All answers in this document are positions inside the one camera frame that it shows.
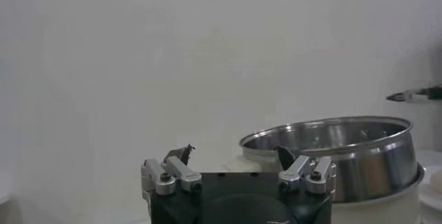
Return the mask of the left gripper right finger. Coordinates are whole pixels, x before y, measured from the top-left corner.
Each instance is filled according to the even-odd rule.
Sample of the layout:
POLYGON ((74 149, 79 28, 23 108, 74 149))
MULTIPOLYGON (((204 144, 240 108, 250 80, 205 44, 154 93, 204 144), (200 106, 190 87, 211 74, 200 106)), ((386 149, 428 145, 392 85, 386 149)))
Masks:
POLYGON ((310 158, 276 147, 282 171, 278 174, 281 190, 294 192, 301 187, 310 194, 335 194, 336 165, 330 157, 310 158))

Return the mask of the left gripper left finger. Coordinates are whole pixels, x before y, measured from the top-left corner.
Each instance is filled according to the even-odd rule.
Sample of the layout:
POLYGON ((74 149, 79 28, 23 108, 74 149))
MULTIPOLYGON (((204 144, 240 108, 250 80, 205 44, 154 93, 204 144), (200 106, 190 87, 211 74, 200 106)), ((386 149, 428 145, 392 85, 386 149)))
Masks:
POLYGON ((194 147, 188 144, 170 150, 162 161, 146 159, 141 165, 141 183, 144 196, 155 192, 169 196, 180 186, 185 192, 198 193, 202 186, 202 174, 191 170, 187 165, 194 147))

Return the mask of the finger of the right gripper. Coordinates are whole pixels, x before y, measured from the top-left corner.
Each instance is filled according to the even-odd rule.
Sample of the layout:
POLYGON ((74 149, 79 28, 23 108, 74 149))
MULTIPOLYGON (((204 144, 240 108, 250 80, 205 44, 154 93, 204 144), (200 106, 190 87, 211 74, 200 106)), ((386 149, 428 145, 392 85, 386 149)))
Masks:
POLYGON ((410 89, 389 95, 386 99, 393 102, 409 103, 441 102, 441 86, 410 89))

